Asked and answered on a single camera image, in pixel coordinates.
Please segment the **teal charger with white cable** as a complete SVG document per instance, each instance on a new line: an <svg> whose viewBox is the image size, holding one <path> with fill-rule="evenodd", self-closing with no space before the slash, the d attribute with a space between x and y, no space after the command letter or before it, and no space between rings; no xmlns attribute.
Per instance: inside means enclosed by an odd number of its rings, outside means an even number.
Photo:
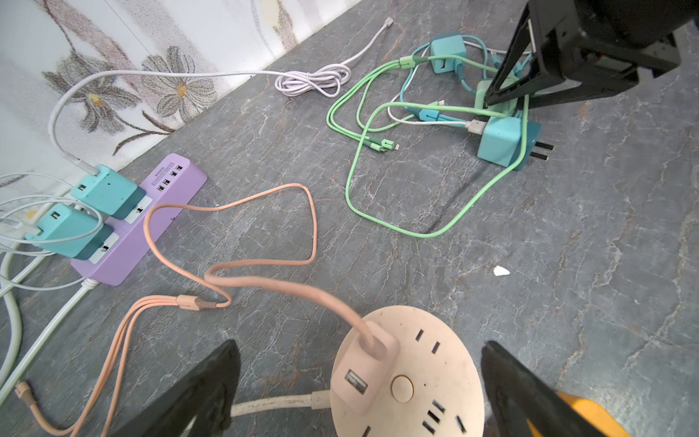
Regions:
<svg viewBox="0 0 699 437"><path fill-rule="evenodd" d="M55 204L36 227L38 235L27 233L32 245L75 260L88 260L112 235L113 228L83 210Z"/></svg>

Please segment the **orange power strip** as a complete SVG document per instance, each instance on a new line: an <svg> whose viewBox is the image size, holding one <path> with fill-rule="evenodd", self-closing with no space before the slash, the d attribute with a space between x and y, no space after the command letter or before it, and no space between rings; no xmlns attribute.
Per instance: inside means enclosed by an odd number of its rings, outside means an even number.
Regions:
<svg viewBox="0 0 699 437"><path fill-rule="evenodd" d="M589 422L597 431L605 436L620 436L630 437L631 434L613 418L602 405L592 400L575 396L563 391L556 393L562 398L573 410L575 410L584 420Z"/></svg>

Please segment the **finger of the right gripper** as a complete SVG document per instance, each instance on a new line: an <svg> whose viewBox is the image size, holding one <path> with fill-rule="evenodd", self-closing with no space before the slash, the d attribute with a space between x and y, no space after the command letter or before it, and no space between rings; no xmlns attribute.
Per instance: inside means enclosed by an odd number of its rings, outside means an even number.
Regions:
<svg viewBox="0 0 699 437"><path fill-rule="evenodd" d="M546 87L544 54L546 31L545 19L542 17L544 5L544 2L528 2L525 5L502 65L498 68L486 92L485 102L488 106L513 99L517 100L524 96L530 97L531 107L544 107L546 105L544 95L535 95L536 92L541 92ZM533 65L530 65L529 72L511 85L504 85L527 47L531 47L533 55Z"/></svg>

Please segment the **purple power strip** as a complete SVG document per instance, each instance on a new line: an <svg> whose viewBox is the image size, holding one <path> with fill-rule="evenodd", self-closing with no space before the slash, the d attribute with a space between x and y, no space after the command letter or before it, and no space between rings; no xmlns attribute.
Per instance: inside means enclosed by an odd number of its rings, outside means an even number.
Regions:
<svg viewBox="0 0 699 437"><path fill-rule="evenodd" d="M70 266L84 279L109 286L120 285L150 251L144 222L151 209L161 205L149 222L151 240L156 241L203 188L208 176L191 160L172 153L149 173L139 186L145 197L125 220L109 218L113 232L87 260L71 260Z"/></svg>

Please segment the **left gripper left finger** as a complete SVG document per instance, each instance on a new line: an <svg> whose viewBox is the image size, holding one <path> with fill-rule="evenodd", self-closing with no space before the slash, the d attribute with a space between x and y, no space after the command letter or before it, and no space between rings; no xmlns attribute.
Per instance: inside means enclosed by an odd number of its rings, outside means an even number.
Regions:
<svg viewBox="0 0 699 437"><path fill-rule="evenodd" d="M231 424L230 410L240 382L236 342L226 340L175 383L116 436L220 436Z"/></svg>

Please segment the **pink round power socket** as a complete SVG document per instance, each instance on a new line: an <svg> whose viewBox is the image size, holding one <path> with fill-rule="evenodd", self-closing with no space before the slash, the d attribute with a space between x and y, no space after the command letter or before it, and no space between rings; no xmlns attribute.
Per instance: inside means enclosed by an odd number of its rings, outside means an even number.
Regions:
<svg viewBox="0 0 699 437"><path fill-rule="evenodd" d="M460 337L442 320L409 306L391 306L365 318L400 344L395 366L365 413L353 411L342 396L368 381L349 375L347 360L360 349L350 331L332 369L332 420L340 436L481 436L485 424L482 383Z"/></svg>

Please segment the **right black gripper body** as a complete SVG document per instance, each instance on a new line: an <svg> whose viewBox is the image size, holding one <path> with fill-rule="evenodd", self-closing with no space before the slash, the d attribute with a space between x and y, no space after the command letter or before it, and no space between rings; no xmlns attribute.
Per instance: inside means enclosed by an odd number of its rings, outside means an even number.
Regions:
<svg viewBox="0 0 699 437"><path fill-rule="evenodd" d="M697 1L531 1L543 75L577 87L536 93L532 107L613 97L681 64L675 30L698 18Z"/></svg>

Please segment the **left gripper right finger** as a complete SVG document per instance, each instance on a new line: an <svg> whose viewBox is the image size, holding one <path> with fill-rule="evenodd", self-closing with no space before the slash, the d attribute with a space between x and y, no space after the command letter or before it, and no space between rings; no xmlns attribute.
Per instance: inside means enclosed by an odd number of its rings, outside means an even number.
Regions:
<svg viewBox="0 0 699 437"><path fill-rule="evenodd" d="M486 342L481 366L499 435L602 435L500 343Z"/></svg>

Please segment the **pink charger adapter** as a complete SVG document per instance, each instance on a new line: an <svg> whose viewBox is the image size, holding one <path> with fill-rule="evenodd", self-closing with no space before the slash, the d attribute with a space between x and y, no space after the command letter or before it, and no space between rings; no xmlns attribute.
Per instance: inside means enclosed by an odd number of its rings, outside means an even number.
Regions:
<svg viewBox="0 0 699 437"><path fill-rule="evenodd" d="M349 342L331 378L331 392L358 415L371 409L380 389L391 380L400 354L400 342L393 334L371 320L367 324L379 348L379 358L366 351L364 338L358 335Z"/></svg>

